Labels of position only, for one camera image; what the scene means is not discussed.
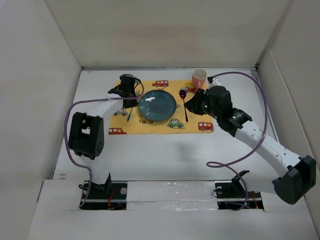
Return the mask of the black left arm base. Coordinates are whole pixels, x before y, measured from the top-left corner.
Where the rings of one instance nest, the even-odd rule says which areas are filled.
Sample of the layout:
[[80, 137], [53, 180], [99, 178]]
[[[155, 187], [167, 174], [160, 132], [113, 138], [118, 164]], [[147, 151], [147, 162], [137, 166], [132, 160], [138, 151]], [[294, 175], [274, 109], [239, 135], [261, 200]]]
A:
[[99, 192], [91, 186], [86, 201], [89, 182], [85, 181], [80, 187], [82, 195], [80, 199], [81, 210], [126, 210], [127, 209], [127, 192], [128, 183], [126, 181], [113, 181], [111, 189], [107, 192]]

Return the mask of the teal ceramic plate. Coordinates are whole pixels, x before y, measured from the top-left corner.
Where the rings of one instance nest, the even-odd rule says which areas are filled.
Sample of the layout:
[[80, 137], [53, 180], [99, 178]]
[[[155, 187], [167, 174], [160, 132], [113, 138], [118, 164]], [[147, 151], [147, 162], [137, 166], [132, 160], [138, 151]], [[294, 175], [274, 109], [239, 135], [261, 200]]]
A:
[[168, 120], [175, 113], [177, 103], [175, 98], [164, 90], [151, 90], [145, 93], [138, 102], [141, 116], [152, 122]]

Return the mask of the yellow car-print placemat cloth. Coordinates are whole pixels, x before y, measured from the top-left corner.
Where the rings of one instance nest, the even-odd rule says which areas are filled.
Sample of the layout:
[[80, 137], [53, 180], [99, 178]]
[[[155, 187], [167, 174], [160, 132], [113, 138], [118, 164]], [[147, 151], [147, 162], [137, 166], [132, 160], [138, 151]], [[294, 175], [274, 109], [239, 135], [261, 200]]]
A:
[[213, 119], [208, 115], [196, 115], [188, 110], [188, 122], [186, 122], [183, 100], [179, 91], [185, 88], [187, 91], [185, 102], [196, 93], [191, 80], [143, 80], [144, 92], [163, 90], [170, 93], [177, 105], [176, 111], [169, 119], [162, 122], [153, 122], [141, 116], [137, 107], [134, 107], [130, 117], [127, 117], [131, 108], [120, 109], [110, 118], [109, 135], [135, 135], [135, 134], [188, 134], [211, 133], [214, 131]]

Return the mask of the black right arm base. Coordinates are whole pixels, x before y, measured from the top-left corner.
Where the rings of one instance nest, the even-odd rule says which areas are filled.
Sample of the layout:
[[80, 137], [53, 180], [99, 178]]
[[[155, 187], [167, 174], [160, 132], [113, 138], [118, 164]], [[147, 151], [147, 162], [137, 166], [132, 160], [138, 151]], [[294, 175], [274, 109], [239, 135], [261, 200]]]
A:
[[249, 191], [241, 185], [240, 178], [236, 175], [231, 180], [219, 180], [215, 183], [215, 189], [211, 195], [217, 199], [219, 210], [237, 211], [244, 204], [244, 210], [264, 210], [262, 195], [260, 192]]

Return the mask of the purple metal spoon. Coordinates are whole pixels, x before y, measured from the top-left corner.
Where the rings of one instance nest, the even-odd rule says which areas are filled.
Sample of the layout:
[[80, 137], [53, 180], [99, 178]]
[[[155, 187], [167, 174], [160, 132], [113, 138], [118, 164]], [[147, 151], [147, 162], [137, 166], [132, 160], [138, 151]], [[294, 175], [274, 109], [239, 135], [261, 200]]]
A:
[[179, 96], [180, 96], [180, 98], [181, 98], [182, 101], [183, 101], [185, 121], [188, 122], [189, 119], [188, 119], [187, 109], [186, 109], [186, 106], [185, 106], [185, 99], [186, 99], [186, 96], [187, 96], [187, 91], [186, 91], [185, 88], [181, 88], [181, 89], [180, 89], [180, 91], [179, 91]]

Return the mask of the pink ceramic mug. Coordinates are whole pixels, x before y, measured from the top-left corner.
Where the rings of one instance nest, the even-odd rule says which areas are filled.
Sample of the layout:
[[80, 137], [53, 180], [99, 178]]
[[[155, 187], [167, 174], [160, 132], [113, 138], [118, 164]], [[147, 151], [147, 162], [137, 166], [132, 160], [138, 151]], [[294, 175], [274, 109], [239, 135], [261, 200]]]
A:
[[200, 89], [206, 82], [207, 72], [204, 69], [195, 69], [192, 73], [191, 83], [195, 89]]

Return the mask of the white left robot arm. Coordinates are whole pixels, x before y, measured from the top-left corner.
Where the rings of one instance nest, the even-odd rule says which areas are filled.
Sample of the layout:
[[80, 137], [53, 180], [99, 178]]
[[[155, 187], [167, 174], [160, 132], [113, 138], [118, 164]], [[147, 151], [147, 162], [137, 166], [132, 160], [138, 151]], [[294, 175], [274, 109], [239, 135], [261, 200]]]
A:
[[84, 189], [95, 192], [100, 198], [111, 194], [111, 175], [100, 157], [105, 145], [105, 120], [116, 111], [138, 105], [136, 87], [143, 86], [140, 79], [131, 74], [122, 74], [119, 84], [103, 98], [75, 102], [71, 107], [86, 103], [97, 103], [87, 112], [76, 112], [72, 116], [69, 135], [65, 137], [67, 150], [82, 158], [84, 165], [72, 163], [89, 171], [89, 183]]

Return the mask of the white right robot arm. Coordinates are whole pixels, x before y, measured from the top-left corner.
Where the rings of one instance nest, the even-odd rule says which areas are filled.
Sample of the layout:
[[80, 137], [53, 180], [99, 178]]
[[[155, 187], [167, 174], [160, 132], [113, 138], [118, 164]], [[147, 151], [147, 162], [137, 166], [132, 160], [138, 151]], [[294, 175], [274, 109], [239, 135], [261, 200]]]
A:
[[184, 106], [195, 115], [209, 115], [222, 130], [252, 150], [233, 162], [209, 161], [207, 166], [230, 168], [257, 153], [275, 170], [277, 177], [263, 179], [243, 170], [232, 179], [232, 193], [243, 197], [251, 191], [266, 192], [277, 195], [287, 204], [296, 204], [316, 184], [316, 160], [310, 155], [302, 157], [288, 150], [268, 136], [265, 128], [260, 129], [246, 112], [233, 107], [231, 93], [215, 76], [210, 76], [208, 82], [209, 88], [198, 89]]

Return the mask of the blue metal fork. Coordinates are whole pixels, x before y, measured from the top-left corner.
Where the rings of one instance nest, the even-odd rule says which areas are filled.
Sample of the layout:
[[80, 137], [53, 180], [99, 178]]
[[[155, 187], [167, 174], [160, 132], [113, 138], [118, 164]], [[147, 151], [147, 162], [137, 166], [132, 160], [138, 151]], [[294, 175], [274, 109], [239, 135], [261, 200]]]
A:
[[[136, 97], [137, 97], [136, 100], [137, 100], [137, 102], [139, 102], [140, 94], [141, 94], [141, 90], [138, 89], [138, 90], [136, 91]], [[130, 110], [130, 112], [129, 112], [129, 114], [128, 114], [128, 117], [127, 117], [127, 119], [126, 119], [127, 122], [130, 121], [130, 118], [131, 118], [133, 109], [134, 109], [134, 107], [131, 108], [131, 110]]]

